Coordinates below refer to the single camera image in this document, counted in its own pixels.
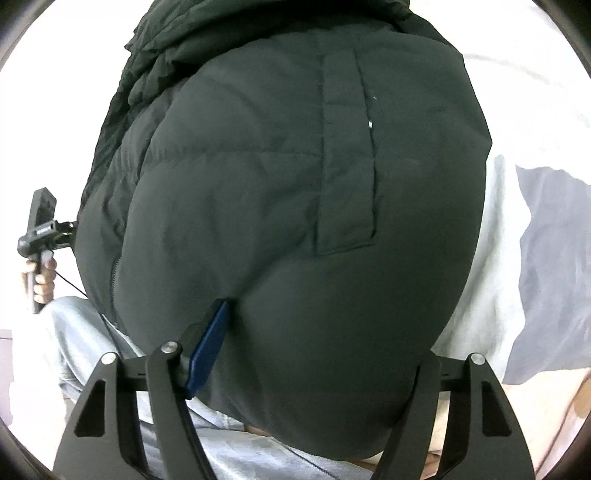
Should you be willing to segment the left hand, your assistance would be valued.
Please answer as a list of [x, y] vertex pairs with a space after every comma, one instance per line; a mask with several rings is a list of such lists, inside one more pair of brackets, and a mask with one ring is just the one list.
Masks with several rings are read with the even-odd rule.
[[36, 272], [37, 264], [27, 260], [21, 271], [21, 277], [24, 286], [24, 292], [29, 295], [36, 303], [46, 305], [54, 298], [56, 274], [56, 260], [50, 258], [41, 266], [39, 272]]

